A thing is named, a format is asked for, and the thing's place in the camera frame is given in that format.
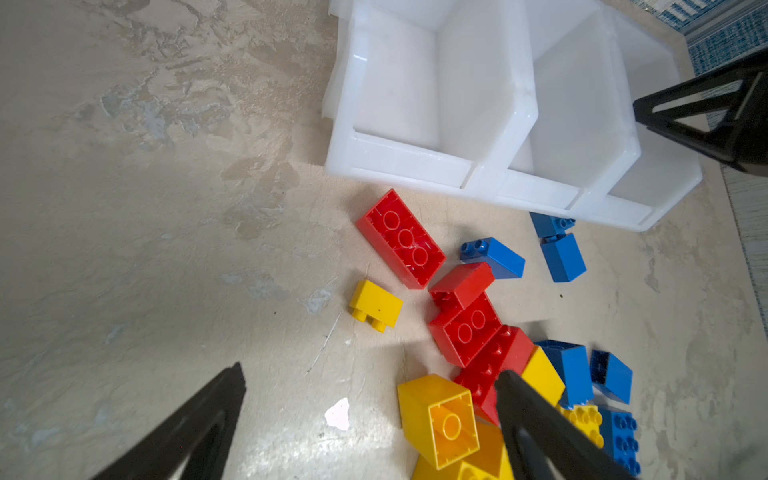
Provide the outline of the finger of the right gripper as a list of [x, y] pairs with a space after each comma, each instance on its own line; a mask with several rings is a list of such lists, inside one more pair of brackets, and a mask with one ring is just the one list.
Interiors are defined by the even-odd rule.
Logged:
[[767, 52], [633, 102], [638, 123], [736, 171], [767, 175]]

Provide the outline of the red lego long cluster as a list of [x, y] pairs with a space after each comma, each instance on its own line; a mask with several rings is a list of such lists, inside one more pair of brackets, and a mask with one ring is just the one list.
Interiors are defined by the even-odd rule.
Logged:
[[453, 378], [455, 383], [470, 391], [477, 415], [500, 425], [494, 384], [503, 371], [511, 370], [521, 375], [534, 348], [534, 343], [522, 329], [503, 325], [468, 366]]

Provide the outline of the yellow lego hollow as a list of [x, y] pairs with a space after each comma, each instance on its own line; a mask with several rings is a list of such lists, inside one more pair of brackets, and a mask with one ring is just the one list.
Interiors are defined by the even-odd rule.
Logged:
[[480, 450], [467, 388], [430, 374], [398, 385], [397, 395], [404, 437], [434, 469]]

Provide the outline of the yellow lego cluster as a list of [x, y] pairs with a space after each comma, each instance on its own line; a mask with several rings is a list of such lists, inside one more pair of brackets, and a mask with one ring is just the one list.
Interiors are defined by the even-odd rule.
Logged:
[[552, 406], [565, 391], [563, 380], [540, 346], [534, 348], [521, 378]]

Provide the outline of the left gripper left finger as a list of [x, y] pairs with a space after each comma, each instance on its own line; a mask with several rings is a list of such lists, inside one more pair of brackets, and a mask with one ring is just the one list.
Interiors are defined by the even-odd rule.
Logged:
[[223, 369], [97, 479], [220, 479], [246, 393], [240, 363]]

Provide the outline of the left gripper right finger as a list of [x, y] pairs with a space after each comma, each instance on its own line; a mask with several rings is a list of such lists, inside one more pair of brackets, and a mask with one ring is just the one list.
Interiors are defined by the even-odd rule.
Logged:
[[511, 370], [494, 384], [500, 429], [516, 479], [629, 479], [631, 475]]

